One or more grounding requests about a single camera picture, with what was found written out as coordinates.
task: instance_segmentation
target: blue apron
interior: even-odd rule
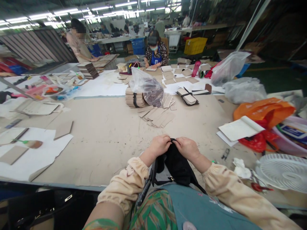
[[[261,230],[243,215],[190,187],[168,184],[160,189],[169,192],[178,230],[182,230],[187,221],[197,230]]]
[[[153,51],[153,54],[151,56],[151,62],[150,62],[150,65],[155,65],[155,64],[158,64],[159,62],[162,61],[162,56],[160,54],[160,57],[154,57],[154,51]]]

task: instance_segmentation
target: orange plastic bag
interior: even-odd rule
[[[254,103],[242,103],[233,113],[234,120],[243,116],[250,119],[268,121],[267,129],[270,130],[284,119],[292,115],[295,107],[281,99],[272,97]]]

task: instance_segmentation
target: yellow crate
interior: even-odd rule
[[[204,51],[207,40],[207,38],[201,37],[186,40],[184,53],[186,55],[195,55],[202,53]]]

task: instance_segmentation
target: white fan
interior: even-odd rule
[[[268,184],[307,193],[307,160],[286,154],[268,154],[257,161],[256,173]]]

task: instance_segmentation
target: clear plastic bag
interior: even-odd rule
[[[134,93],[143,93],[144,99],[149,105],[162,107],[164,89],[153,76],[132,67],[130,87]]]
[[[234,104],[253,103],[267,98],[265,88],[257,78],[243,77],[223,85],[225,97]]]
[[[43,97],[51,97],[56,101],[68,101],[74,98],[74,94],[80,90],[80,86],[48,85],[43,88]]]
[[[214,86],[222,86],[238,75],[245,63],[245,59],[250,55],[248,52],[232,52],[224,60],[219,62],[212,69],[211,83]]]

